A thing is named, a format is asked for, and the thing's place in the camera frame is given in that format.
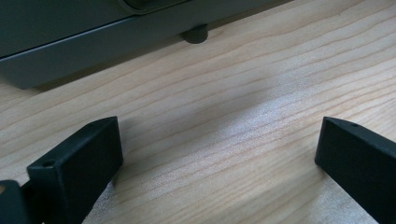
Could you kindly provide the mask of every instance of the black plastic piece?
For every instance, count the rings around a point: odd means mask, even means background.
[[[32,8],[24,5],[25,2],[18,0],[14,4],[14,1],[6,0],[0,10],[3,20],[0,30],[18,27],[16,21],[26,22],[21,23],[24,28],[17,29],[14,35],[7,35],[8,32],[0,35],[0,46],[9,43],[14,46],[7,48],[7,52],[0,48],[0,77],[21,89],[75,74],[197,26],[288,0],[190,0],[177,4],[176,1],[165,1],[167,7],[161,9],[157,8],[159,1],[155,1],[156,10],[145,15],[134,14],[123,0],[55,1],[62,2],[58,5],[50,0],[34,0],[35,7]],[[140,0],[136,4],[143,7],[151,4],[151,1],[146,2]],[[89,18],[84,19],[91,11],[93,15],[90,13]],[[31,20],[32,15],[45,18],[45,22]],[[35,38],[24,35],[29,33]]]
[[[208,33],[207,25],[201,25],[184,32],[181,36],[191,44],[201,44],[207,40]]]
[[[29,165],[30,181],[21,190],[12,181],[1,181],[0,186],[13,184],[12,195],[0,195],[0,207],[15,211],[15,220],[28,217],[21,223],[81,223],[122,161],[117,118],[97,120]]]
[[[138,15],[148,14],[165,7],[171,7],[188,0],[121,0],[130,7],[133,13]]]
[[[31,224],[18,182],[14,180],[0,181],[0,223]]]
[[[396,143],[324,118],[315,163],[379,223],[396,223]]]

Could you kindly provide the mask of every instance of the screw hole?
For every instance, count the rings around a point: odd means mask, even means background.
[[[55,164],[55,161],[53,161],[53,160],[43,162],[44,167],[52,167],[54,164]]]
[[[0,185],[0,194],[6,191],[6,186]]]

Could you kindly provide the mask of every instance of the wood grain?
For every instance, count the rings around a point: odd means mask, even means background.
[[[0,84],[0,178],[118,116],[84,223],[375,223],[315,164],[324,116],[396,140],[396,2],[296,0],[60,87]]]

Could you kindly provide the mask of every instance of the light wood surface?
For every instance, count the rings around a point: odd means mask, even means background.
[[[0,178],[118,116],[125,163],[84,223],[375,223],[314,156],[324,116],[396,140],[395,3],[296,0],[57,88],[0,84]]]

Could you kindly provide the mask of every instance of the black foot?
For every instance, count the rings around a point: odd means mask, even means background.
[[[207,25],[197,26],[181,34],[183,39],[191,44],[201,44],[207,40]]]

